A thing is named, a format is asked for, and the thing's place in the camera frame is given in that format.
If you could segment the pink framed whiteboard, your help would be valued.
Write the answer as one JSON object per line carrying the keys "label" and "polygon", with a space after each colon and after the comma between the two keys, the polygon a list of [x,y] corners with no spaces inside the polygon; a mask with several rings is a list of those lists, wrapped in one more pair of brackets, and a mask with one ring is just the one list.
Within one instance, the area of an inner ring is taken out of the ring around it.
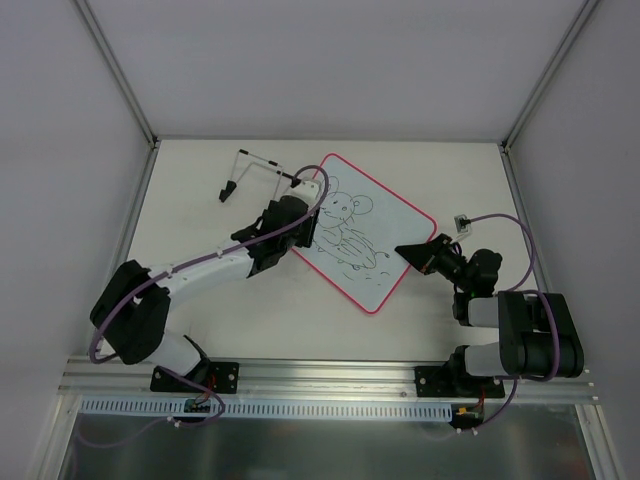
{"label": "pink framed whiteboard", "polygon": [[329,191],[312,244],[295,253],[368,314],[377,313],[409,270],[395,248],[423,244],[436,220],[336,153],[320,167]]}

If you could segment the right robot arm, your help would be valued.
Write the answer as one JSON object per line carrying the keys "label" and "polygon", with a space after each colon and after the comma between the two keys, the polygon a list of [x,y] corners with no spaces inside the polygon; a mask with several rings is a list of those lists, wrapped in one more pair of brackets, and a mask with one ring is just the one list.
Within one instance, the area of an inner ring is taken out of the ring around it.
{"label": "right robot arm", "polygon": [[440,366],[415,367],[417,396],[501,398],[506,379],[550,381],[582,374],[584,351],[563,295],[496,290],[501,255],[479,249],[465,257],[445,234],[395,251],[421,274],[439,274],[452,283],[452,313],[460,325],[498,333],[493,343],[457,347]]}

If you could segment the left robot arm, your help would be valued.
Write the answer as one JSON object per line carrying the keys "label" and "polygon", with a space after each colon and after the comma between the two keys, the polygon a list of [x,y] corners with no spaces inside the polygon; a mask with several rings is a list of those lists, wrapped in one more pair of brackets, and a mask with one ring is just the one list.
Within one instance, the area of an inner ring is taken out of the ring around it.
{"label": "left robot arm", "polygon": [[219,285],[274,267],[295,246],[308,247],[318,208],[285,195],[219,251],[165,267],[145,268],[135,260],[121,264],[90,313],[96,328],[91,362],[147,361],[187,391],[202,388],[212,375],[211,361],[196,342],[166,328],[169,313]]}

